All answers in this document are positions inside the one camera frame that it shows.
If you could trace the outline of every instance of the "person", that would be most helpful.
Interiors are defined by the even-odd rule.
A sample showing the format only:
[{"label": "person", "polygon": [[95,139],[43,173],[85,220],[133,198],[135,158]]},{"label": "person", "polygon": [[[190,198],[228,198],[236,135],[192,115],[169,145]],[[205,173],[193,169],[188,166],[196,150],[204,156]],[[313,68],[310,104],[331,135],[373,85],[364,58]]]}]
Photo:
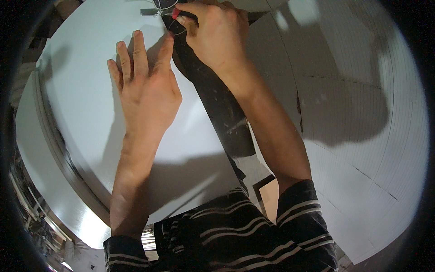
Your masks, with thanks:
[{"label": "person", "polygon": [[182,97],[170,65],[173,35],[165,37],[150,70],[144,37],[137,30],[133,58],[121,41],[121,70],[108,60],[126,134],[110,201],[112,236],[104,242],[107,271],[338,271],[304,143],[245,54],[247,12],[214,0],[176,7],[197,16],[197,22],[177,18],[187,29],[187,44],[235,96],[278,180],[276,225],[249,201],[242,187],[236,188],[155,223],[159,259],[148,261],[140,242],[148,220],[147,178]]}]

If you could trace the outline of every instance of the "sleeve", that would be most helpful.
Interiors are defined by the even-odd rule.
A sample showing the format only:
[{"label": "sleeve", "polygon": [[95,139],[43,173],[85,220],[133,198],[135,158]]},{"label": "sleeve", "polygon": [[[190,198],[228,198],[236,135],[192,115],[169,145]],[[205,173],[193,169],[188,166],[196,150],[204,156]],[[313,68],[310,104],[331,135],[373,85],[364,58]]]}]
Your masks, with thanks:
[{"label": "sleeve", "polygon": [[306,252],[310,271],[338,271],[334,240],[322,218],[313,181],[300,181],[282,193],[276,222],[280,233]]},{"label": "sleeve", "polygon": [[108,272],[148,272],[150,263],[141,242],[129,236],[112,236],[103,243]]}]

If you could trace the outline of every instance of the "hand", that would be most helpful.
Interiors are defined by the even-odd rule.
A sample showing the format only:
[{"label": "hand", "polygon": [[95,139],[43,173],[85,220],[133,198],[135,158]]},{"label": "hand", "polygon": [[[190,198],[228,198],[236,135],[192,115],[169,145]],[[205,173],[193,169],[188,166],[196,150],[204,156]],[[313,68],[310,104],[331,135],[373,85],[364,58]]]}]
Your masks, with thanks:
[{"label": "hand", "polygon": [[181,93],[171,70],[174,38],[168,34],[158,53],[154,67],[149,71],[144,37],[134,32],[133,59],[123,41],[117,43],[121,61],[120,71],[114,60],[108,60],[110,74],[115,80],[126,123],[124,149],[140,152],[146,145],[160,143],[163,134],[174,121],[181,104]]},{"label": "hand", "polygon": [[178,3],[176,7],[198,17],[198,23],[188,17],[178,17],[177,21],[187,29],[187,44],[219,77],[244,65],[248,36],[248,13],[245,10],[235,9],[230,2],[216,0]]}]

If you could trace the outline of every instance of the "striped shirt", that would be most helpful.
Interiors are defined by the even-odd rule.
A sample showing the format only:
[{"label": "striped shirt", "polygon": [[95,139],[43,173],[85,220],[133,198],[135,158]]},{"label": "striped shirt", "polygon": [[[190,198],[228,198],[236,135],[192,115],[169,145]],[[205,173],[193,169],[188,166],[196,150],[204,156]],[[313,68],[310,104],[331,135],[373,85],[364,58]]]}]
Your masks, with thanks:
[{"label": "striped shirt", "polygon": [[158,261],[147,260],[138,240],[112,236],[104,242],[107,271],[338,271],[310,180],[280,196],[276,225],[237,188],[154,224],[154,232]]}]

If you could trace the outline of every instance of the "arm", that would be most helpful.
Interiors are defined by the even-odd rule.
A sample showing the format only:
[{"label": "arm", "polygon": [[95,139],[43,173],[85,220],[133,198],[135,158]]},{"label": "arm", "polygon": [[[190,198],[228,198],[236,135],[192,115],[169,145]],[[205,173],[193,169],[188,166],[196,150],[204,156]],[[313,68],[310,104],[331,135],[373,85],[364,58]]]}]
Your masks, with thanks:
[{"label": "arm", "polygon": [[126,133],[110,199],[112,236],[124,235],[141,240],[148,221],[148,176],[167,128],[181,104],[181,93],[171,70],[174,39],[167,35],[152,71],[141,31],[134,32],[131,60],[126,44],[117,43],[121,71],[108,60],[124,112]]},{"label": "arm", "polygon": [[227,85],[245,112],[264,160],[277,177],[279,194],[298,181],[311,179],[296,127],[246,57],[246,11],[216,1],[177,4],[177,8],[198,17],[198,24],[186,17],[177,20],[187,29],[188,45]]}]

